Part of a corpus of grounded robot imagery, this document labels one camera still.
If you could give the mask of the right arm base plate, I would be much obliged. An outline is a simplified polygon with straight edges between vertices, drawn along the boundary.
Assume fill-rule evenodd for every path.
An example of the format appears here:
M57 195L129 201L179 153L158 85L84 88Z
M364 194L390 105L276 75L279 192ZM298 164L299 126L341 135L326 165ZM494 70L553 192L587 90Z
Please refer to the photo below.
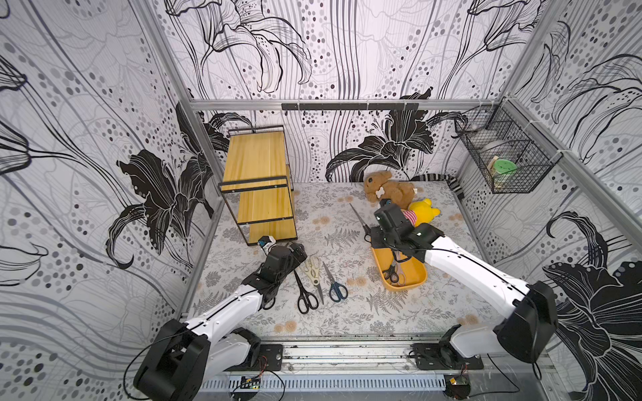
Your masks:
M451 337L458 328L461 328L461 324L457 324L446 331L438 343L412 344L408 357L414 359L416 367L423 371L458 370L466 372L467 370L483 370L483 360L479 356L465 358L451 346Z

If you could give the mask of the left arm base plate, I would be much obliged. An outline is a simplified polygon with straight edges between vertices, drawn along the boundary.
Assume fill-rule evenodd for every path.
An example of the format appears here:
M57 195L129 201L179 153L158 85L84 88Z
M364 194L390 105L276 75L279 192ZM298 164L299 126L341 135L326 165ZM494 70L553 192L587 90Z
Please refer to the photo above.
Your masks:
M262 369L279 372L284 360L282 344L266 343L255 333L245 328L233 330L223 344L231 344L226 360L225 372L250 371L259 372Z

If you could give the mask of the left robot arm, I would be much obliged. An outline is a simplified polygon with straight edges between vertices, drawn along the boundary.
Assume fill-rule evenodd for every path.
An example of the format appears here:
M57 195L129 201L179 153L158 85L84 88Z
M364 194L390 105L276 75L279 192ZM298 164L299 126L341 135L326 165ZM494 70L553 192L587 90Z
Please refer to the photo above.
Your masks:
M208 377L253 366L261 340L240 323L270 309L285 279L307 259L304 245L297 242L265 243L262 248L265 261L232 295L185 322L165 323L139 352L145 358L133 379L124 378L123 384L132 384L144 400L192 400Z

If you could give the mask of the small black scissors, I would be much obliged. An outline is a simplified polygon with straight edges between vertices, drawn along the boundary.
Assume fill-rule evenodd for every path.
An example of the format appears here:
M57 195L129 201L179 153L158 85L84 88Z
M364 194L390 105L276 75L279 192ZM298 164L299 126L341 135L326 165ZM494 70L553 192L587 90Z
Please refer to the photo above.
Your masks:
M354 208L352 204L349 204L351 210L354 212L356 215L359 223L361 224L363 230L364 230L364 240L368 243L371 243L371 228L366 224L362 216L357 212L357 210Z

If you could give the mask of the beige scissors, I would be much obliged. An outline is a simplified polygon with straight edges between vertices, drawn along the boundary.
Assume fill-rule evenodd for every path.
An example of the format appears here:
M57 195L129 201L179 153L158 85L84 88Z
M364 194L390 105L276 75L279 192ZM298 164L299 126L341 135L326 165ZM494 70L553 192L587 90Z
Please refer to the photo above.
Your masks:
M316 256L308 257L304 263L303 271L316 289L317 295L319 296L319 301L324 304L324 294L322 291L320 280L319 259Z

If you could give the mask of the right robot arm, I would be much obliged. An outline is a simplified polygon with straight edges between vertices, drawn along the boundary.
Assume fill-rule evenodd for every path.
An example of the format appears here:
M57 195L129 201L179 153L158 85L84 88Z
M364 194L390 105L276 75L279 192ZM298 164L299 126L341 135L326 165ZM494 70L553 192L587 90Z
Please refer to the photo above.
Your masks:
M455 325L440 340L443 364L456 367L479 354L505 353L535 364L558 328L553 289L529 284L475 257L429 223L414 226L398 205L381 202L370 230L374 250L388 250L385 267L419 262L435 267L484 298L501 316L498 322Z

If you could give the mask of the blue handled scissors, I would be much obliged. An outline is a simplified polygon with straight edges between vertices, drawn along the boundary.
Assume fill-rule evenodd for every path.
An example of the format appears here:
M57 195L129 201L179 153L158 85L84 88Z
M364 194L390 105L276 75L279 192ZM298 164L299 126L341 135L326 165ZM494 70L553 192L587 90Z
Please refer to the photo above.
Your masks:
M329 279L329 297L333 302L343 302L349 297L349 290L344 284L337 282L328 266L323 262L322 266Z

